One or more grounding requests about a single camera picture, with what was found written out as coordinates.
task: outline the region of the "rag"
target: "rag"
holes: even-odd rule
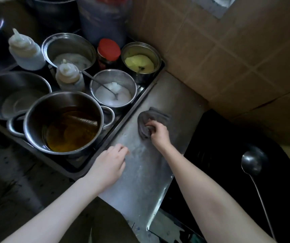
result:
[[[150,138],[151,132],[155,131],[154,126],[151,125],[145,126],[145,124],[148,122],[149,119],[155,120],[167,126],[171,119],[171,115],[165,114],[154,107],[150,107],[148,111],[141,112],[138,115],[137,122],[138,122],[138,133],[143,140]]]

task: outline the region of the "dark liquid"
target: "dark liquid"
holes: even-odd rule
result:
[[[46,142],[50,150],[55,152],[74,151],[89,143],[97,134],[99,125],[88,125],[71,119],[70,116],[96,120],[89,114],[80,111],[70,111],[60,115],[47,128]]]

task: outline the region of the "white squeeze bottle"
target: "white squeeze bottle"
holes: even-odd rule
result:
[[[19,34],[13,29],[14,35],[9,40],[9,52],[14,57],[17,64],[29,71],[42,69],[46,64],[40,46],[28,36]]]
[[[55,78],[61,90],[85,92],[82,73],[75,65],[66,63],[66,60],[57,68]]]

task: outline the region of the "floor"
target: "floor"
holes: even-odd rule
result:
[[[0,149],[0,241],[47,207],[72,183],[17,144]],[[114,208],[96,198],[61,242],[159,243],[159,239],[127,222]]]

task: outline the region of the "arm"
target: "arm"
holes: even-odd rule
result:
[[[170,165],[182,195],[208,243],[274,243],[214,180],[170,143],[167,128],[156,121],[151,139]]]
[[[57,243],[82,210],[121,176],[128,148],[117,144],[103,151],[89,172],[3,243]]]

